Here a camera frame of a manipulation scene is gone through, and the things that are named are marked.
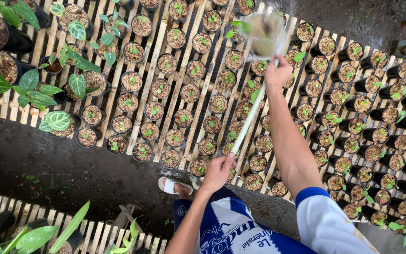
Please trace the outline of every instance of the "person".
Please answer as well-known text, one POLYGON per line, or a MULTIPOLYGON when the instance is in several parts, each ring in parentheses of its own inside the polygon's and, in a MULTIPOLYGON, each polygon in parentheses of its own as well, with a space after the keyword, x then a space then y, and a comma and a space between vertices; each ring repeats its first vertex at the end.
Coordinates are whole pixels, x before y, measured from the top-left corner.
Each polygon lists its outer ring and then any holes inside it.
POLYGON ((282 93, 291 72, 285 57, 277 55, 267 66, 265 80, 275 158, 282 181, 295 197, 301 241, 255 222, 244 202, 224 187, 230 166, 236 166, 230 153, 208 163, 194 201, 189 198, 192 187, 160 178, 163 190, 179 194, 173 204, 176 231, 166 254, 378 253, 323 189, 316 162, 282 93))

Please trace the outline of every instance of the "forearm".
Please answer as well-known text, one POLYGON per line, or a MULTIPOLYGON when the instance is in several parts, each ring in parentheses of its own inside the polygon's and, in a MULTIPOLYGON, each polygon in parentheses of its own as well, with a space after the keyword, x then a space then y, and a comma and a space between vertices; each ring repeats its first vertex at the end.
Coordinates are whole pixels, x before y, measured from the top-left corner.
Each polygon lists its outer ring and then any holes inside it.
POLYGON ((195 199, 167 246, 165 254, 194 253, 203 214, 210 197, 211 193, 206 189, 200 188, 196 192, 195 199))
POLYGON ((318 167, 297 130, 281 91, 268 93, 273 148, 280 176, 291 195, 308 187, 323 187, 318 167))

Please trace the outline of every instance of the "white sandal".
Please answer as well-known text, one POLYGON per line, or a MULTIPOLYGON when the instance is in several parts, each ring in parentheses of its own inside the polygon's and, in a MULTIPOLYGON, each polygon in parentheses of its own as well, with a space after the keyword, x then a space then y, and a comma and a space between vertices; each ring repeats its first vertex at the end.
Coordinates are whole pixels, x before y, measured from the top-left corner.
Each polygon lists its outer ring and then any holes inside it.
POLYGON ((173 187, 175 186, 175 183, 179 183, 179 184, 182 184, 183 186, 187 187, 189 189, 189 195, 192 194, 192 192, 194 191, 192 186, 190 186, 190 185, 188 185, 186 183, 177 182, 175 179, 172 179, 172 178, 167 177, 167 176, 162 176, 161 178, 159 178, 159 181, 158 181, 157 184, 159 185, 159 188, 162 191, 164 191, 165 193, 178 195, 179 193, 175 193, 173 191, 173 187), (166 179, 166 184, 165 185, 162 183, 164 179, 166 179))

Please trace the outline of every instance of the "left hand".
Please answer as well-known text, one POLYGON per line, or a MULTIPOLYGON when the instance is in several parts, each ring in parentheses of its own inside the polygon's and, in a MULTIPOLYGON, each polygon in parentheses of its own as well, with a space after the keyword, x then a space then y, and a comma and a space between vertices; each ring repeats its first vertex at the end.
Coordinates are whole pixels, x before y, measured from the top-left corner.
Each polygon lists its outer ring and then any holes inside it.
POLYGON ((206 167, 206 174, 200 189, 205 189, 212 194, 222 188, 231 173, 231 165, 237 166, 234 161, 234 153, 211 160, 206 167))

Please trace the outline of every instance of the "right hand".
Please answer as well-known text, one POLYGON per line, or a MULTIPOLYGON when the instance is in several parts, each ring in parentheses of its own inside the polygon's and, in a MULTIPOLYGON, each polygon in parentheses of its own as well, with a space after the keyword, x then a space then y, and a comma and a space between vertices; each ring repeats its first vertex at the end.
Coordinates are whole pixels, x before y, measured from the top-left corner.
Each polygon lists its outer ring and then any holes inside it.
POLYGON ((266 92, 268 94, 281 92, 284 84, 290 79, 292 70, 292 66, 289 65, 283 55, 273 56, 266 69, 266 92), (278 68, 275 68, 275 59, 280 62, 278 68))
POLYGON ((237 166, 234 161, 234 153, 211 160, 206 167, 206 174, 200 189, 204 189, 210 194, 218 191, 225 185, 232 165, 237 166))

